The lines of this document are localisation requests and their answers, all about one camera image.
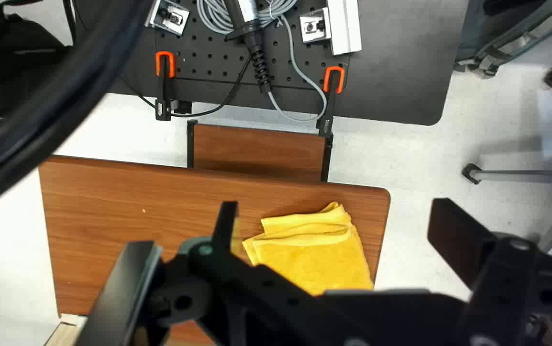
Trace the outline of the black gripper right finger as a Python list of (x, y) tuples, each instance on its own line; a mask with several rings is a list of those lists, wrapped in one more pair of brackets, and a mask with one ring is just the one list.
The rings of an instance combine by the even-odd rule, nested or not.
[(496, 243), (496, 236), (450, 197), (430, 203), (427, 240), (467, 288)]

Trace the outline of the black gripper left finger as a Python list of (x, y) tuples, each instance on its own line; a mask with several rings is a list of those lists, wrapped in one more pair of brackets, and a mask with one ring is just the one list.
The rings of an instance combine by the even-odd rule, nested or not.
[(211, 234), (211, 245), (215, 253), (228, 253), (230, 240), (234, 232), (234, 218), (236, 218), (238, 203), (236, 201), (223, 201), (219, 207), (219, 215)]

